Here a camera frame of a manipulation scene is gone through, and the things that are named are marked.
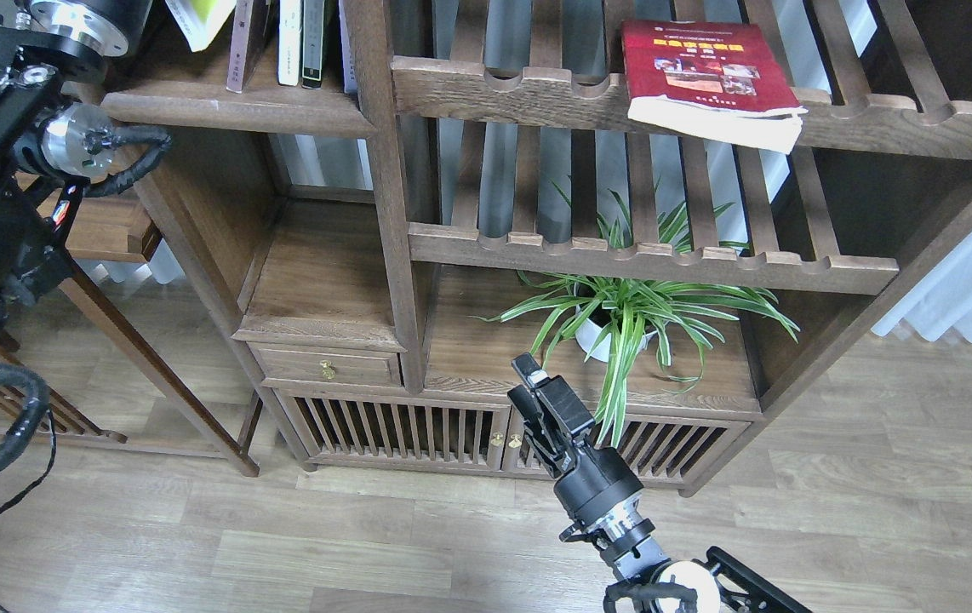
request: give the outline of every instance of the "drawer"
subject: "drawer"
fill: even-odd
[[[399,354],[250,342],[252,353],[271,380],[353,385],[401,385]]]

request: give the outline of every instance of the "silver flange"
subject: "silver flange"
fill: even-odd
[[[117,58],[127,54],[129,43],[123,32],[109,20],[81,3],[66,0],[33,0],[31,16],[46,32],[66,36],[97,54]]]
[[[107,174],[112,150],[89,146],[89,135],[111,129],[108,113],[100,107],[75,102],[48,122],[40,151],[51,166],[68,175],[102,177]]]

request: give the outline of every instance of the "robotic arm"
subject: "robotic arm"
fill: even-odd
[[[668,558],[653,539],[652,521],[638,513],[641,481],[617,450],[592,446],[595,421],[569,384],[528,353],[512,367],[523,385],[509,399],[573,521],[559,539],[591,543],[618,579],[603,596],[605,612],[629,598],[638,613],[717,613],[721,604],[739,613],[810,613],[720,547],[709,548],[705,562]]]
[[[70,276],[66,236],[82,198],[128,189],[170,145],[163,129],[113,127],[100,108],[62,94],[66,81],[104,80],[107,58],[139,42],[152,0],[16,4],[13,27],[0,23],[0,329],[8,304],[33,304]],[[93,185],[112,151],[127,144],[149,148],[131,168]],[[22,190],[18,170],[38,178]],[[59,187],[54,213],[43,220],[36,209]],[[0,385],[27,391],[22,415],[0,445],[1,470],[27,446],[48,405],[47,387],[34,373],[0,364]]]

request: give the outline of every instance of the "white pot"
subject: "white pot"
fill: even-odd
[[[584,349],[584,353],[588,356],[599,360],[600,362],[606,362],[611,356],[611,334],[607,334],[603,338],[603,342],[600,342],[599,347],[596,347],[595,352],[592,352],[592,345],[595,345],[596,338],[599,337],[599,330],[602,330],[603,326],[592,322],[591,318],[584,319],[584,323],[576,329],[576,344],[580,345],[580,349]],[[656,337],[656,330],[650,331],[645,337],[641,339],[641,352],[644,352],[645,348],[649,346],[649,341],[652,341]]]

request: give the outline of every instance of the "drawer knob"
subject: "drawer knob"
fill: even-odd
[[[334,376],[337,374],[338,372],[335,371],[334,365],[331,364],[330,360],[323,360],[319,362],[319,375],[324,379],[327,381],[332,381]]]

